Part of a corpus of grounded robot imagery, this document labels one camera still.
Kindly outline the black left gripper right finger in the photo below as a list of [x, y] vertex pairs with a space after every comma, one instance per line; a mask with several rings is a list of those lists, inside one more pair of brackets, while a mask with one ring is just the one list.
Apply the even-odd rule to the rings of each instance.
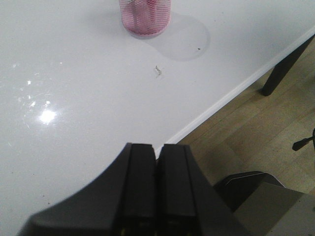
[[157, 160], [159, 236], [248, 236], [186, 145], [165, 144]]

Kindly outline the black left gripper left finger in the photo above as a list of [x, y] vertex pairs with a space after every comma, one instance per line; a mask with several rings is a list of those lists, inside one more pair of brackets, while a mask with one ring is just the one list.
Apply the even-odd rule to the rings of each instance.
[[21, 236], [152, 236], [156, 157], [148, 144], [127, 143], [86, 187], [32, 215]]

